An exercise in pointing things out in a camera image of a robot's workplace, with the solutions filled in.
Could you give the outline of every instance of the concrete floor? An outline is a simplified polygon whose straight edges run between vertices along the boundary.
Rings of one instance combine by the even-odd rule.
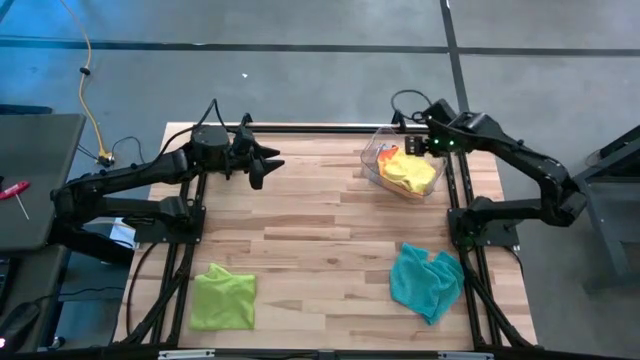
[[[0,40],[80,39],[58,2],[13,2],[4,19],[0,12]],[[454,86],[449,54],[417,53],[413,48],[447,46],[441,5],[450,5],[457,42],[463,47],[640,48],[634,36],[640,30],[640,2],[635,0],[68,3],[95,40],[373,46],[327,47],[324,52],[95,51],[86,99],[105,141],[138,136],[148,158],[157,152],[166,122],[195,121],[213,96],[229,121],[249,111],[260,121],[384,123],[391,115],[389,97],[403,88],[421,89],[457,106],[461,93]],[[0,102],[82,112],[75,94],[77,69],[86,51],[17,44],[0,47]],[[400,47],[382,51],[385,46]],[[606,51],[567,55],[572,56],[462,55],[460,62],[472,110],[491,114],[507,133],[577,173],[590,152],[638,124],[640,57],[632,51],[623,51],[623,56],[608,56]],[[419,103],[410,105],[420,109]],[[85,128],[82,143],[96,149],[92,131]],[[121,164],[137,161],[133,143],[122,144],[116,153]],[[92,169],[92,160],[78,155],[71,175]],[[537,196],[535,184],[522,174],[504,163],[499,170],[508,199]],[[147,191],[127,195],[145,197]],[[518,232],[540,344],[639,357],[638,292],[589,297],[582,289],[583,282],[608,269],[586,214],[569,229],[528,221]],[[107,302],[100,306],[108,307]],[[61,327],[73,332],[78,312],[99,312],[88,307],[66,316]],[[110,334],[104,329],[113,322],[102,315],[97,319],[96,333]],[[80,328],[83,334],[91,333],[90,327]],[[76,340],[77,346],[88,346],[106,343],[108,336],[83,342],[78,335]]]

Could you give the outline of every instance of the plastic container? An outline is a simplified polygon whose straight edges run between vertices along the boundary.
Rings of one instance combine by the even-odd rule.
[[[371,138],[371,141],[369,141],[367,147],[360,154],[360,160],[362,161],[362,175],[385,189],[391,190],[410,199],[422,199],[431,194],[435,188],[436,182],[438,182],[438,179],[440,179],[444,172],[446,159],[434,158],[429,154],[425,154],[424,160],[433,167],[436,171],[436,175],[433,177],[431,182],[427,184],[424,194],[417,194],[380,176],[380,171],[378,170],[378,154],[380,153],[380,150],[389,149],[394,145],[404,150],[404,136],[396,134],[390,127],[382,127],[378,129]]]

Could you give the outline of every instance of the lime green towel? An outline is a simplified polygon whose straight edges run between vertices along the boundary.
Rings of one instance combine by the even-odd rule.
[[[253,329],[255,275],[231,275],[216,264],[196,276],[191,328],[194,330]]]

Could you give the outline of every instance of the teal towel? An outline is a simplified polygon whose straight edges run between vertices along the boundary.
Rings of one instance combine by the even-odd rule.
[[[391,297],[433,325],[462,292],[464,275],[458,260],[446,252],[429,262],[429,252],[402,244],[391,269]]]

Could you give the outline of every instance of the wooden tabletop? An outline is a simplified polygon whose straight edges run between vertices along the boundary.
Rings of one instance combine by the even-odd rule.
[[[167,124],[165,141],[190,125]],[[265,178],[263,190],[252,190],[244,174],[234,174],[230,181],[221,175],[208,177],[207,218],[191,279],[212,262],[232,274],[257,275],[255,330],[189,329],[190,284],[181,347],[472,349],[464,295],[434,326],[391,300],[389,270],[403,242],[428,249],[432,256],[457,253],[448,235],[444,176],[424,203],[402,200],[361,176],[359,155],[370,137],[256,134],[261,144],[279,149],[286,161]],[[188,139],[188,134],[177,138],[170,150]],[[468,159],[475,194],[501,200],[493,155],[473,152]],[[456,178],[460,184],[457,171]],[[150,198],[178,191],[177,185],[156,184]],[[459,198],[464,206],[462,193]],[[136,252],[131,272],[145,248]],[[132,301],[134,327],[158,296],[167,248],[158,245],[142,266]],[[518,263],[502,248],[487,248],[486,256],[496,302],[535,343]],[[163,339],[173,304],[167,309]],[[123,303],[114,340],[125,336],[124,309]],[[479,311],[483,334],[489,338],[482,306]]]

